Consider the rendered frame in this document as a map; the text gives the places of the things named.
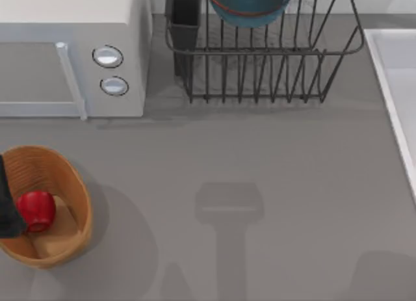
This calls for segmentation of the small microwave knob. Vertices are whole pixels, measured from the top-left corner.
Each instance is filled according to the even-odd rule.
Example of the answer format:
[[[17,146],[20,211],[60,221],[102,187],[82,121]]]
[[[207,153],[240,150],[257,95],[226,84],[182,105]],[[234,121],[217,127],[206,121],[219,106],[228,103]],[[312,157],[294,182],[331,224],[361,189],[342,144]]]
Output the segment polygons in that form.
[[[122,96],[129,91],[128,82],[121,77],[109,77],[100,80],[100,88],[109,96]]]

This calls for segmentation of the large microwave knob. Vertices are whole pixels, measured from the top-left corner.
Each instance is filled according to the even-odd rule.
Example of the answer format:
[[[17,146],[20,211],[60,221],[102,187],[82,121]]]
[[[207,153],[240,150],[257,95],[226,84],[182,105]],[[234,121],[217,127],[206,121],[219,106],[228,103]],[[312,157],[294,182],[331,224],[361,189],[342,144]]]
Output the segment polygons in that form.
[[[122,52],[110,45],[95,48],[92,51],[92,58],[102,68],[117,68],[124,61]]]

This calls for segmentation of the dark cutlery holder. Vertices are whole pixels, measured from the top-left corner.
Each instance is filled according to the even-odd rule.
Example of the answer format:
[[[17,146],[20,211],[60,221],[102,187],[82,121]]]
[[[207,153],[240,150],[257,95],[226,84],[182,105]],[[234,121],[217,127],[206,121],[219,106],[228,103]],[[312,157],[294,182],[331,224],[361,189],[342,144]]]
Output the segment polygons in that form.
[[[174,49],[174,73],[181,75],[179,51],[194,51],[201,21],[202,0],[166,0],[165,16]]]

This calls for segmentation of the pale microwave oven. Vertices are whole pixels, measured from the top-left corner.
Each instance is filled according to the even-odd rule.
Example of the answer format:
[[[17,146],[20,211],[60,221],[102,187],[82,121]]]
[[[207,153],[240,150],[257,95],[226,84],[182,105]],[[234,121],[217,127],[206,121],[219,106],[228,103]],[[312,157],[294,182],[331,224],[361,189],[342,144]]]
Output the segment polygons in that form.
[[[152,32],[150,0],[0,0],[0,117],[80,118],[57,42],[68,44],[88,118],[142,116]],[[122,52],[119,67],[94,62],[105,45]],[[102,91],[100,80],[114,76],[126,94]]]

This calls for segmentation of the blue bowl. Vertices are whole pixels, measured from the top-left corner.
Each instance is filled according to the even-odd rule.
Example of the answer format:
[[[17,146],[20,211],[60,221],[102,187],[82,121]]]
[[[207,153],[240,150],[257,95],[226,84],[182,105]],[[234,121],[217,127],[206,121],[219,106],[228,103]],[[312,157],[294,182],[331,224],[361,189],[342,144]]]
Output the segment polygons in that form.
[[[242,28],[268,25],[282,15],[291,0],[209,0],[226,23]]]

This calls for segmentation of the brown wooden basket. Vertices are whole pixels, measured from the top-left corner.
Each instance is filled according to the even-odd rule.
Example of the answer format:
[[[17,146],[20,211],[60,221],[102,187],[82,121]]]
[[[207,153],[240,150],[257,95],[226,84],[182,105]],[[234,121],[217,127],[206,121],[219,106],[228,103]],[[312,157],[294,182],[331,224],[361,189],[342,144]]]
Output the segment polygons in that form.
[[[15,205],[22,194],[42,190],[53,195],[57,206],[49,229],[0,239],[0,249],[12,259],[40,269],[74,258],[88,245],[93,219],[90,195],[78,171],[65,156],[41,146],[17,146],[0,154]]]

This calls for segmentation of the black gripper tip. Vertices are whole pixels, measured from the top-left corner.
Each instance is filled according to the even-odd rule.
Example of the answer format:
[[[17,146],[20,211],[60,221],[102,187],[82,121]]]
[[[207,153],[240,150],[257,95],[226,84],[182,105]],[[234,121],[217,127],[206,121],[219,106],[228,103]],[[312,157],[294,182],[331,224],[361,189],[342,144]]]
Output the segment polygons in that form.
[[[0,239],[19,237],[26,229],[10,193],[4,159],[0,154]]]

